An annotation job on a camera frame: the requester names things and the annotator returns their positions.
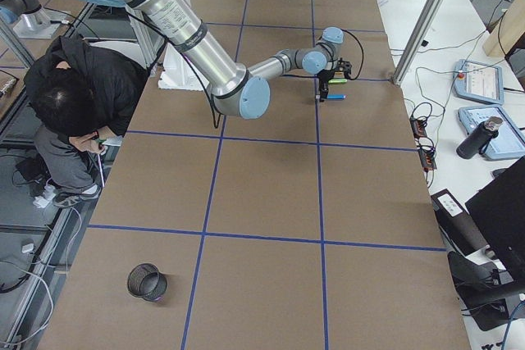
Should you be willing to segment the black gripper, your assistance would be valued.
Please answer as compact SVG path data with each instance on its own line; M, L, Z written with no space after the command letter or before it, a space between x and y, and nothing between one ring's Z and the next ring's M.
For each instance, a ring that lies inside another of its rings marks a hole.
M331 69L323 69L319 71L315 77L318 79L318 88L316 93L316 100L318 102L324 102L329 94L329 81L333 79L335 73L339 70L338 66L332 67Z

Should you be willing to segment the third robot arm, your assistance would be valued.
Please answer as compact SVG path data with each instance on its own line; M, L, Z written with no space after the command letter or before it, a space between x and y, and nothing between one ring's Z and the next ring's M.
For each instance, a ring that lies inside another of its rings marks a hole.
M33 14L41 8L39 0L1 0L1 18L13 24L20 16Z

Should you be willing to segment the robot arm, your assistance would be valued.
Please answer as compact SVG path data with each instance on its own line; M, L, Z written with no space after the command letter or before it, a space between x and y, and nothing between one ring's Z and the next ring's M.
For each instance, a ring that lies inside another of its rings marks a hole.
M319 76L333 71L344 33L323 30L312 48L286 49L248 68L234 62L194 13L186 0L85 0L110 7L129 6L143 12L174 49L186 56L208 81L211 104L223 115L259 118L270 103L269 80L293 69Z

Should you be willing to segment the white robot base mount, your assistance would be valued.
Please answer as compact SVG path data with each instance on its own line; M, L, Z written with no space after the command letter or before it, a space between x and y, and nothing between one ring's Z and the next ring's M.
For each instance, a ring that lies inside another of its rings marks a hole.
M203 91L208 80L186 58L181 56L170 44L167 45L162 63L162 73L158 81L160 89L179 89Z

